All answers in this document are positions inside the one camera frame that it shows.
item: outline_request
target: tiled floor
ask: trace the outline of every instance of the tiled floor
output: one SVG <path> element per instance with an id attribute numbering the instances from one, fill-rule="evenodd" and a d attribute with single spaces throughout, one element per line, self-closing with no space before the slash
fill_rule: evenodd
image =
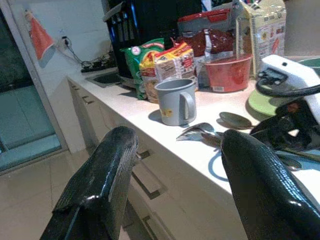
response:
<path id="1" fill-rule="evenodd" d="M 88 151 L 68 151 L 0 176 L 0 240 L 37 240 L 69 178 Z M 139 220 L 121 229 L 119 240 L 150 240 Z"/>

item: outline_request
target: red towel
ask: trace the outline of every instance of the red towel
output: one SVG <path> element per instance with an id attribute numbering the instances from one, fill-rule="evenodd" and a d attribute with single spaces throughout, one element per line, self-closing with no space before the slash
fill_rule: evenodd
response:
<path id="1" fill-rule="evenodd" d="M 45 55 L 46 51 L 54 44 L 54 40 L 32 15 L 32 13 L 27 12 L 26 18 L 30 22 L 29 34 L 35 49 L 36 58 L 40 60 Z"/>

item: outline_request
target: red lid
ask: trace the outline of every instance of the red lid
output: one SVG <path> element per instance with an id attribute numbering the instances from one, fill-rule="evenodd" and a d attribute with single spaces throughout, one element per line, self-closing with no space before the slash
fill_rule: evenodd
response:
<path id="1" fill-rule="evenodd" d="M 179 23 L 187 22 L 187 21 L 191 21 L 191 20 L 195 20 L 195 19 L 199 19 L 199 18 L 205 18 L 205 17 L 207 17 L 210 20 L 210 22 L 218 22 L 218 21 L 226 20 L 227 13 L 230 13 L 229 8 L 199 12 L 199 13 L 194 13 L 194 14 L 187 15 L 187 16 L 182 16 L 178 19 L 178 22 Z"/>
<path id="2" fill-rule="evenodd" d="M 223 58 L 219 60 L 213 60 L 210 62 L 205 62 L 206 65 L 223 65 L 223 64 L 234 64 L 242 61 L 246 61 L 252 58 L 252 54 L 250 53 L 245 53 L 241 54 L 239 57 L 237 56 L 232 56 L 228 58 Z"/>

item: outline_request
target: wall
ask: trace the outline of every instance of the wall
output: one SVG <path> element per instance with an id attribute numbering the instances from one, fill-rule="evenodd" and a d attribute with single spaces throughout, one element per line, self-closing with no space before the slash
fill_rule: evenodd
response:
<path id="1" fill-rule="evenodd" d="M 286 56 L 320 56 L 320 0 L 288 0 L 286 7 Z"/>
<path id="2" fill-rule="evenodd" d="M 92 60 L 110 47 L 107 26 L 102 22 L 101 0 L 9 0 L 9 4 L 69 150 L 80 151 L 85 142 L 66 75 L 80 71 L 81 67 L 54 49 L 48 62 L 38 61 L 24 11 L 31 10 L 56 41 L 68 36 L 81 60 Z"/>

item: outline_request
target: green plate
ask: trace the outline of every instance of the green plate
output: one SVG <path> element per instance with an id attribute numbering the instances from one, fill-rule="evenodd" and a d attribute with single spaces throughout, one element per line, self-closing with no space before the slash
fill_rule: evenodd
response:
<path id="1" fill-rule="evenodd" d="M 287 98 L 265 96 L 259 93 L 256 89 L 248 98 L 249 106 L 258 113 L 275 116 L 277 107 L 288 102 Z"/>

